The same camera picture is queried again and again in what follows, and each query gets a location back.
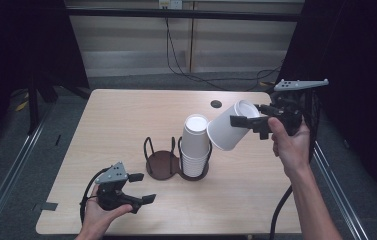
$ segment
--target gray carpet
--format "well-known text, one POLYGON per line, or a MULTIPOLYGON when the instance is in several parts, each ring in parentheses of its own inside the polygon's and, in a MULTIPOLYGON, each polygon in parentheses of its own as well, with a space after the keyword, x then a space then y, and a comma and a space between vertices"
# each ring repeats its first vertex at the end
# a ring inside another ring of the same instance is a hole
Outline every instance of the gray carpet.
MULTIPOLYGON (((199 74, 204 79, 251 78, 257 73, 207 73, 199 74)), ((277 74, 264 78, 273 81, 277 74)), ((255 80, 214 80, 210 83, 231 91, 264 91, 268 87, 256 86, 255 80)), ((175 89, 175 90, 219 90, 205 82, 196 82, 175 74, 148 76, 126 76, 90 79, 92 89, 175 89)), ((0 214, 0 239, 74 239, 75 236, 41 236, 36 233, 35 225, 40 216, 33 211, 37 203, 45 202, 55 176, 60 168, 79 119, 87 103, 67 90, 57 88, 58 101, 45 120, 42 134, 26 162, 17 184, 12 189, 8 201, 0 214)), ((15 157, 26 139, 29 128, 29 114, 26 107, 20 112, 14 108, 23 96, 11 99, 7 116, 0 127, 0 185, 15 157)), ((48 104, 40 102, 41 114, 48 104)), ((343 143, 342 136, 327 120, 325 115, 318 134, 318 141, 324 151, 340 185, 358 214, 369 239, 377 239, 377 184, 369 177, 354 151, 343 143)), ((312 163, 318 184, 331 212, 331 215, 345 239, 354 239, 344 218, 332 197, 320 170, 312 163)), ((256 236, 267 239, 266 235, 256 236)), ((214 236, 205 239, 243 239, 242 236, 214 236)), ((119 239, 146 239, 145 237, 120 237, 119 239)), ((301 239, 301 235, 277 234, 276 239, 301 239)))

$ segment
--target wall outlet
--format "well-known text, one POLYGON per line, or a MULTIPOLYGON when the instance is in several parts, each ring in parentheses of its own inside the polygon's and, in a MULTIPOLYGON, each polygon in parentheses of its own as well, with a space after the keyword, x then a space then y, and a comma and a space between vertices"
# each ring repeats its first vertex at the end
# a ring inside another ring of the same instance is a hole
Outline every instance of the wall outlet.
POLYGON ((170 0, 170 9, 182 10, 182 0, 170 0))
POLYGON ((159 0, 159 9, 170 9, 170 0, 159 0))

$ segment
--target wooden table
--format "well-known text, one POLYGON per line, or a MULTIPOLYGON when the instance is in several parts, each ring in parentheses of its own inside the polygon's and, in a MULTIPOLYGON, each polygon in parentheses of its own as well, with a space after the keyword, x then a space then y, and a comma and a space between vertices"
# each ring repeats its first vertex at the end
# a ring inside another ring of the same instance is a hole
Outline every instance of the wooden table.
MULTIPOLYGON (((157 197, 137 214, 115 220, 109 235, 268 233, 276 205, 290 185, 273 155, 271 140, 259 140, 250 131, 232 151, 215 147, 209 172, 200 181, 187 181, 177 174, 158 181, 145 168, 146 137, 151 137, 155 151, 169 151, 171 137, 182 135, 189 115, 199 113, 212 120, 242 99, 270 102, 265 93, 95 90, 47 200, 58 203, 57 209, 42 212, 37 232, 77 234, 79 202, 89 180, 122 161, 128 173, 145 174, 142 182, 128 182, 123 191, 135 197, 157 197), (222 107, 213 108, 213 100, 221 101, 222 107)), ((300 232, 292 196, 279 215, 276 231, 300 232)))

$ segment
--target person's right hand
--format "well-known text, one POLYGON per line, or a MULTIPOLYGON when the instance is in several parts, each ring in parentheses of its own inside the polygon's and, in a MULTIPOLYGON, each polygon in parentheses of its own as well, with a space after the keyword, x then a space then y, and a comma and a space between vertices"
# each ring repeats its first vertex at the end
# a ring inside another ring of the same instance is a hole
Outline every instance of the person's right hand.
POLYGON ((310 130, 305 122, 301 123, 298 132, 291 137, 277 118, 269 118, 268 124, 273 132, 273 152, 281 159, 285 174, 291 178, 309 168, 310 130))

